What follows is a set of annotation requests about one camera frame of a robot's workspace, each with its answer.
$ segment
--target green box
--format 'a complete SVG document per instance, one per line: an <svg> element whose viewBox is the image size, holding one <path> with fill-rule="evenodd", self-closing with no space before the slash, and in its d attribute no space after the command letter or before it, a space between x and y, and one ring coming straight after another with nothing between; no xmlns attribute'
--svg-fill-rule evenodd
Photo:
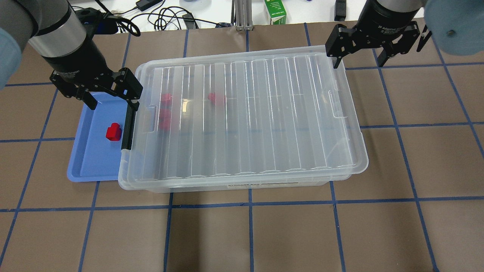
<svg viewBox="0 0 484 272"><path fill-rule="evenodd" d="M264 0L266 3L267 17L271 25L285 25L287 13L282 0Z"/></svg>

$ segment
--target blue tray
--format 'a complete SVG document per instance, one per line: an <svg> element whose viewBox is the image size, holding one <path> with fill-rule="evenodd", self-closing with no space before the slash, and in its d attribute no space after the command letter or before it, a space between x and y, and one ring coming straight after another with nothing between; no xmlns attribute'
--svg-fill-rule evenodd
<svg viewBox="0 0 484 272"><path fill-rule="evenodd" d="M118 123L124 132L127 104L107 93L92 95L98 101L96 110L90 110L86 105L82 108L67 168L67 177L74 182L118 179L121 140L106 139L106 130L111 123Z"/></svg>

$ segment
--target plastic storage box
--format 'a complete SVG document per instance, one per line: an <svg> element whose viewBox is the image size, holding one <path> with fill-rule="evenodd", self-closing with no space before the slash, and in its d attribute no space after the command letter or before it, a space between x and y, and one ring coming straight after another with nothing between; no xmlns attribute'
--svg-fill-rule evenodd
<svg viewBox="0 0 484 272"><path fill-rule="evenodd" d="M322 185L368 165L344 66L324 46L155 60L136 76L124 189Z"/></svg>

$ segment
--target white surface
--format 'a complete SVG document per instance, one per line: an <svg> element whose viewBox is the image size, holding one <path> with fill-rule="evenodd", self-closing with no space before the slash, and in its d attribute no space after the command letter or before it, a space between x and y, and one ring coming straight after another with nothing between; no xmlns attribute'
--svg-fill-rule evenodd
<svg viewBox="0 0 484 272"><path fill-rule="evenodd" d="M284 7L288 14L286 23L332 22L334 19L334 2L335 0L284 0ZM346 21L358 20L365 2L365 0L348 0ZM70 0L70 3L75 6L100 9L94 1ZM102 3L112 11L124 12L135 7L136 0L104 0ZM263 0L252 1L252 20L254 25L267 25L269 23L265 15L264 5ZM147 13L158 6L159 5L156 5L144 12ZM181 6L190 11L197 19L204 19L216 23L230 23L232 0L166 0L163 6ZM139 13L141 12L136 9L124 16L126 18L131 18ZM423 17L423 15L423 9L421 9L416 17ZM147 22L147 17L147 15L140 16L134 20L134 23L140 27L141 31L153 31L153 26ZM198 25L201 28L214 27L213 24L203 22L198 22ZM175 29L175 27L170 24L169 29Z"/></svg>
<svg viewBox="0 0 484 272"><path fill-rule="evenodd" d="M368 166L345 68L323 45L154 60L136 76L124 189L322 185Z"/></svg>

